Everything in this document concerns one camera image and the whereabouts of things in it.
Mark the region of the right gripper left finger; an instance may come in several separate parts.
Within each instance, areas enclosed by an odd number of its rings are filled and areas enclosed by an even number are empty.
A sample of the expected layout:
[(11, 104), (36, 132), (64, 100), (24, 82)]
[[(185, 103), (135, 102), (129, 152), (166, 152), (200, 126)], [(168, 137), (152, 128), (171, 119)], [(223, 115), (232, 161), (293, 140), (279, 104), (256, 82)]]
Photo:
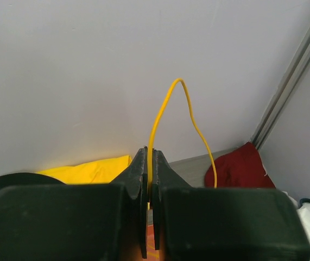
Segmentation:
[(0, 260), (142, 260), (147, 149), (110, 183), (0, 190)]

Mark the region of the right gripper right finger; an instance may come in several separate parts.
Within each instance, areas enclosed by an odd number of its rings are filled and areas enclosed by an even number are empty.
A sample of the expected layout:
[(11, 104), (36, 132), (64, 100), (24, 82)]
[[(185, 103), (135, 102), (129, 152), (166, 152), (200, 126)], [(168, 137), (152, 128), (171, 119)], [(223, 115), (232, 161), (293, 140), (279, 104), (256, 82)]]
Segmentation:
[(300, 218), (279, 190), (194, 188), (153, 150), (151, 192), (161, 260), (310, 260)]

